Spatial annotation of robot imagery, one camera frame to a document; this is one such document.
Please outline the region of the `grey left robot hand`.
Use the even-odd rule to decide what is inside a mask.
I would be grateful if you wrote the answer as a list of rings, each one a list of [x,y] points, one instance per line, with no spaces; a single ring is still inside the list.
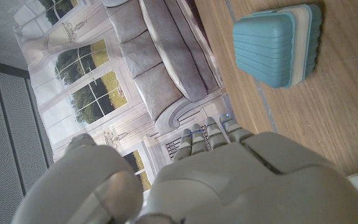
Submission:
[[[230,116],[185,129],[147,197],[131,165],[88,134],[27,193],[14,223],[358,223],[358,190],[335,165]]]

